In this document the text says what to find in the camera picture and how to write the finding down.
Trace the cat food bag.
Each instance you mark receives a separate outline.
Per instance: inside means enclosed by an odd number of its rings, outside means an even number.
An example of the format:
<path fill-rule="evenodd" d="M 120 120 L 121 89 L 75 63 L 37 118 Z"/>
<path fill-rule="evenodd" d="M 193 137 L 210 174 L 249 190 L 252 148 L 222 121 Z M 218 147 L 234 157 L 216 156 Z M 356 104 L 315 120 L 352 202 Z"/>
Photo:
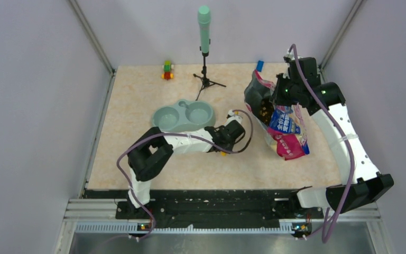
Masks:
<path fill-rule="evenodd" d="M 257 70 L 244 90 L 244 102 L 263 129 L 265 142 L 284 160 L 310 153 L 307 129 L 299 105 L 279 106 L 271 102 L 275 83 L 265 80 Z"/>

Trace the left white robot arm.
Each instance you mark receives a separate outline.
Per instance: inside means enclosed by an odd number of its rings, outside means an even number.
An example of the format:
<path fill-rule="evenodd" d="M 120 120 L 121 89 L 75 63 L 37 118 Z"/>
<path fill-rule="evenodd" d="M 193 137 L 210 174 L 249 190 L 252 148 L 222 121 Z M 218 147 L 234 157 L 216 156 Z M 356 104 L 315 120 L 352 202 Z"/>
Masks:
<path fill-rule="evenodd" d="M 128 212 L 136 219 L 146 216 L 151 181 L 160 174 L 173 155 L 193 152 L 235 153 L 234 145 L 245 137 L 245 133 L 238 120 L 190 132 L 162 132 L 159 127 L 150 128 L 128 149 L 127 162 L 131 174 Z"/>

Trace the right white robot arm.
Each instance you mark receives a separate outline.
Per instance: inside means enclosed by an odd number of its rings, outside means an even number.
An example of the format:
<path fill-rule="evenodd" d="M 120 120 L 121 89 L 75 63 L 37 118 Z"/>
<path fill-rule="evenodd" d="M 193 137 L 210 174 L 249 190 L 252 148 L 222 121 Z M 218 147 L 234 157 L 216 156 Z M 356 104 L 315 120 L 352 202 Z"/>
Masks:
<path fill-rule="evenodd" d="M 322 83 L 316 59 L 285 56 L 287 71 L 278 74 L 270 101 L 275 105 L 300 105 L 321 129 L 340 172 L 339 185 L 305 187 L 291 196 L 289 212 L 303 218 L 310 208 L 331 208 L 346 213 L 375 203 L 394 186 L 368 157 L 348 116 L 346 100 L 334 82 Z"/>

